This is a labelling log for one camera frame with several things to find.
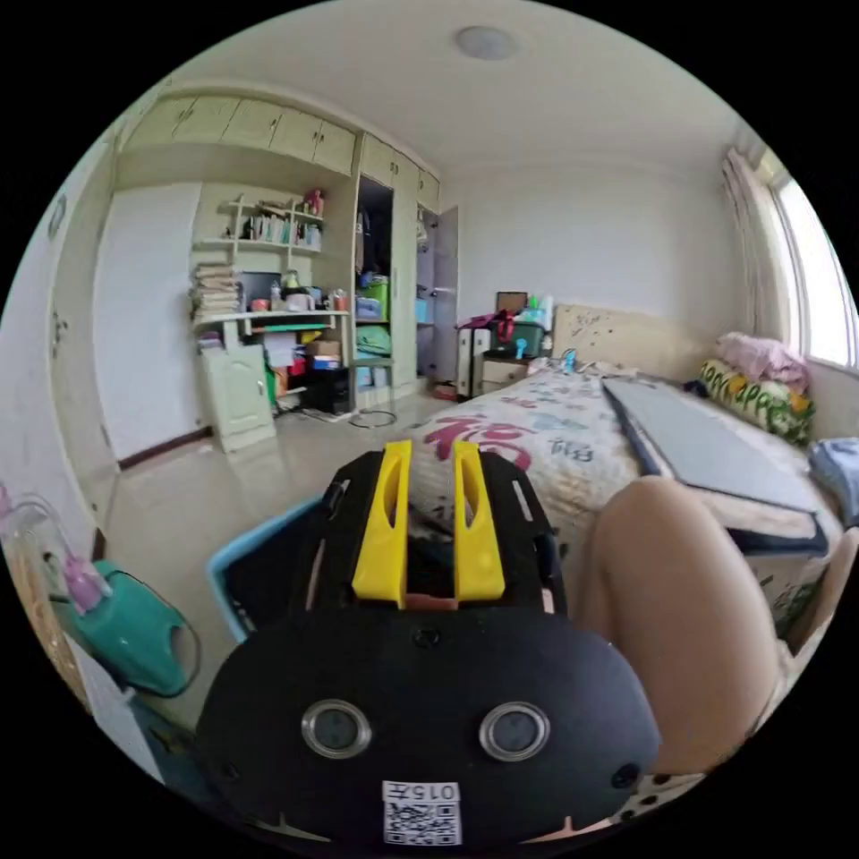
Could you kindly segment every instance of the stack of books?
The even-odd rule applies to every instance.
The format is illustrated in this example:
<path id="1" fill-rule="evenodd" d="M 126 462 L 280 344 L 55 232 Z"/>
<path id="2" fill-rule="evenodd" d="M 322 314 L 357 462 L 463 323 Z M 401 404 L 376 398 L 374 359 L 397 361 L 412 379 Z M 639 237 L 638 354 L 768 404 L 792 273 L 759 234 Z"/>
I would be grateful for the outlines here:
<path id="1" fill-rule="evenodd" d="M 242 287 L 232 266 L 201 262 L 194 269 L 190 295 L 195 322 L 242 309 Z"/>

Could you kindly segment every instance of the tiled floor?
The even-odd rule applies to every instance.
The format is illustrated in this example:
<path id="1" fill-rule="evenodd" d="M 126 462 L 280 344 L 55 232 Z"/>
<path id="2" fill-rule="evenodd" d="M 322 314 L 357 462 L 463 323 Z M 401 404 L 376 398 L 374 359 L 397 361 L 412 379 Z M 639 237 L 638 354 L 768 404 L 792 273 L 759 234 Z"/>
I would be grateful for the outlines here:
<path id="1" fill-rule="evenodd" d="M 447 405 L 425 395 L 405 397 L 396 404 L 397 423 L 383 429 L 285 415 L 277 421 L 276 439 L 238 454 L 199 442 L 122 475 L 106 529 L 107 554 L 175 605 L 202 645 L 197 679 L 179 697 L 153 702 L 159 710 L 193 727 L 218 668 L 235 646 L 208 587 L 208 559 L 255 525 L 321 493 L 341 465 L 401 438 L 409 426 Z M 177 644 L 190 663 L 190 636 Z"/>

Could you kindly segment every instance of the ceiling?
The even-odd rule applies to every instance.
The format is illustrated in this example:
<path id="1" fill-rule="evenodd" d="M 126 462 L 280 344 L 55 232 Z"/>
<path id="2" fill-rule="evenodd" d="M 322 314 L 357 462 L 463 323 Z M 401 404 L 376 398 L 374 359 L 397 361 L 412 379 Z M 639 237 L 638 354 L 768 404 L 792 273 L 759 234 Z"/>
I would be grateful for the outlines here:
<path id="1" fill-rule="evenodd" d="M 462 27 L 519 43 L 492 63 L 459 53 Z M 633 39 L 525 0 L 336 0 L 239 33 L 173 81 L 288 88 L 360 117 L 443 174 L 607 157 L 718 171 L 737 114 Z"/>

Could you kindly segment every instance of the qr code sticker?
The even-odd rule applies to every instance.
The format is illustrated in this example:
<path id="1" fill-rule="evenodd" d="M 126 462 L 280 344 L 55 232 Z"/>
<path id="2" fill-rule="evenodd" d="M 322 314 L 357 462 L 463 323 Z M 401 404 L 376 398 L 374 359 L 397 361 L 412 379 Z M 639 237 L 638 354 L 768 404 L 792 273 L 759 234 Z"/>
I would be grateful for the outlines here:
<path id="1" fill-rule="evenodd" d="M 385 782 L 382 799 L 388 844 L 450 846 L 463 843 L 458 786 Z"/>
<path id="2" fill-rule="evenodd" d="M 385 803 L 385 840 L 416 846 L 462 844 L 459 810 L 453 805 Z"/>

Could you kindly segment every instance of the cabinet door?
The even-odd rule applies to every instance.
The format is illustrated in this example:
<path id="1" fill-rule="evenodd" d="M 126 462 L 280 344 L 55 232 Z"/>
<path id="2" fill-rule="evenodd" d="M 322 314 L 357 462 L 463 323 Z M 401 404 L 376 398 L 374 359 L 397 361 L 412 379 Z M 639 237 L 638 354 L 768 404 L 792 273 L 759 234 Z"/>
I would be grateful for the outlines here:
<path id="1" fill-rule="evenodd" d="M 352 132 L 340 128 L 339 125 L 322 124 L 316 153 L 313 156 L 317 164 L 336 170 L 338 173 L 345 173 L 347 176 L 352 175 L 354 153 L 355 135 Z"/>
<path id="2" fill-rule="evenodd" d="M 221 136 L 221 142 L 268 149 L 281 110 L 266 101 L 245 99 L 235 109 L 233 118 Z"/>
<path id="3" fill-rule="evenodd" d="M 388 188 L 394 187 L 394 151 L 372 134 L 364 135 L 361 172 Z"/>
<path id="4" fill-rule="evenodd" d="M 208 388 L 221 438 L 272 422 L 262 346 L 203 352 Z"/>
<path id="5" fill-rule="evenodd" d="M 417 377 L 418 343 L 414 300 L 418 281 L 418 168 L 397 153 L 391 223 L 391 351 L 394 386 Z"/>
<path id="6" fill-rule="evenodd" d="M 165 98 L 157 102 L 140 120 L 140 124 L 132 132 L 125 148 L 137 149 L 143 146 L 171 143 L 175 127 L 185 117 L 195 100 L 194 96 L 189 96 Z"/>
<path id="7" fill-rule="evenodd" d="M 291 107 L 282 107 L 275 136 L 271 139 L 272 152 L 291 155 L 302 161 L 312 161 L 322 120 Z"/>
<path id="8" fill-rule="evenodd" d="M 200 96 L 185 111 L 173 132 L 173 139 L 185 143 L 218 142 L 238 105 L 238 98 Z"/>
<path id="9" fill-rule="evenodd" d="M 438 191 L 438 179 L 426 170 L 421 170 L 418 177 L 418 202 L 433 215 L 438 214 Z"/>
<path id="10" fill-rule="evenodd" d="M 456 351 L 456 393 L 471 396 L 468 373 L 472 366 L 472 332 L 463 329 L 459 332 L 459 345 Z"/>

